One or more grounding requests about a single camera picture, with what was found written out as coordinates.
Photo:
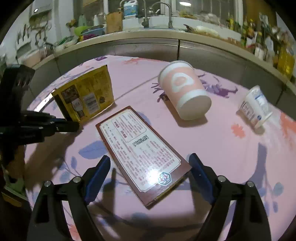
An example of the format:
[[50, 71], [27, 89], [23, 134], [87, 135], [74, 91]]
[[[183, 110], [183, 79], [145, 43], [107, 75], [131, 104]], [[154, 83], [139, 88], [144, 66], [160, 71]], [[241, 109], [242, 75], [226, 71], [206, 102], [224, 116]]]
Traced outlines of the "wooden cutting board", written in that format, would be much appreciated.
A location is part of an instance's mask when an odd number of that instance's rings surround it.
[[122, 12], [117, 11], [106, 15], [106, 32], [117, 33], [122, 31]]

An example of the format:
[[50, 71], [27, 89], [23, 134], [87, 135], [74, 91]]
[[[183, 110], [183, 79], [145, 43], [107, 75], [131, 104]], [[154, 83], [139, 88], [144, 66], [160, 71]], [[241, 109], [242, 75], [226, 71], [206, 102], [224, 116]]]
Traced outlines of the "yellow oil bottle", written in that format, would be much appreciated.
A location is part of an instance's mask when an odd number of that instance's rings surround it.
[[291, 79], [295, 65], [294, 51], [288, 45], [283, 45], [280, 49], [277, 70], [288, 80]]

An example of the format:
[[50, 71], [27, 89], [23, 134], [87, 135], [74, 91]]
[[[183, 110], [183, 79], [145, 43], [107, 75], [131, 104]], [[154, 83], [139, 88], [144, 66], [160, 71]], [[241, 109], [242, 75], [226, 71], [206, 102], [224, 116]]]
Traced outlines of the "white yogurt cup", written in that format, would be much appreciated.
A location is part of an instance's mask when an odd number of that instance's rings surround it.
[[273, 114], [259, 85], [248, 91], [239, 106], [239, 110], [254, 129], [260, 128]]

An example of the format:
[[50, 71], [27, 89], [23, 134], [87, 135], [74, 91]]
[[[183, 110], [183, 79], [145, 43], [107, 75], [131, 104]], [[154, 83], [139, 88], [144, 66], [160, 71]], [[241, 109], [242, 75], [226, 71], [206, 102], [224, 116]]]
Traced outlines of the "yellow snack bag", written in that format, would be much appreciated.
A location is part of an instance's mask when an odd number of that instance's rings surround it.
[[85, 73], [53, 92], [64, 118], [85, 123], [114, 103], [107, 65]]

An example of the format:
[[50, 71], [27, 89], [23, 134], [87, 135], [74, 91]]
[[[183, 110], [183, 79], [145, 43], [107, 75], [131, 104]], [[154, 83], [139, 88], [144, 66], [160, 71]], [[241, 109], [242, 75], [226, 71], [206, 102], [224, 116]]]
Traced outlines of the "pink paper cup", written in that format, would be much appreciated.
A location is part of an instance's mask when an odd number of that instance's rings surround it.
[[158, 76], [159, 86], [185, 121], [202, 118], [212, 101], [194, 68], [185, 61], [173, 61]]

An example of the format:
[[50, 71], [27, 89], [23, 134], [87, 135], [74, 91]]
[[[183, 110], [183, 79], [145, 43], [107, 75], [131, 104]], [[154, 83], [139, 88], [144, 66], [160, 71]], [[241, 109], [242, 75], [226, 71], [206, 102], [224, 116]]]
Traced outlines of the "blue detergent bottle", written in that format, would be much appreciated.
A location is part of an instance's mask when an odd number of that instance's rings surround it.
[[120, 7], [123, 8], [125, 19], [136, 18], [138, 16], [138, 1], [121, 1]]

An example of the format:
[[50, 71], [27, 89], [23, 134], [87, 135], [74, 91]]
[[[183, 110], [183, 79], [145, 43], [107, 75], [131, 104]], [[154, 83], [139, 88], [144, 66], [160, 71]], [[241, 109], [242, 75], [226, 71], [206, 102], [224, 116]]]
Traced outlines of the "steel kitchen faucet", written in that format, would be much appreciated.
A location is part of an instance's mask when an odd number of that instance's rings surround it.
[[171, 1], [157, 1], [155, 3], [153, 3], [151, 6], [147, 6], [146, 1], [143, 1], [143, 7], [144, 7], [144, 17], [142, 20], [142, 26], [144, 28], [149, 28], [149, 16], [158, 16], [159, 12], [161, 12], [161, 10], [154, 10], [155, 6], [158, 5], [164, 5], [168, 8], [168, 28], [169, 29], [173, 29], [173, 20], [172, 20], [172, 7], [171, 7]]

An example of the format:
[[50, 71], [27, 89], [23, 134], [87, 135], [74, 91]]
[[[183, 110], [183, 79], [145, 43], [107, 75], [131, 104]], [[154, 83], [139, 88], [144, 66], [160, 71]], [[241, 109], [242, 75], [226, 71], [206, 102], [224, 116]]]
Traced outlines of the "brown paper box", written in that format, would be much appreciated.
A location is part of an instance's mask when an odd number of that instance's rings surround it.
[[190, 164], [131, 106], [96, 125], [113, 161], [145, 207], [191, 170]]

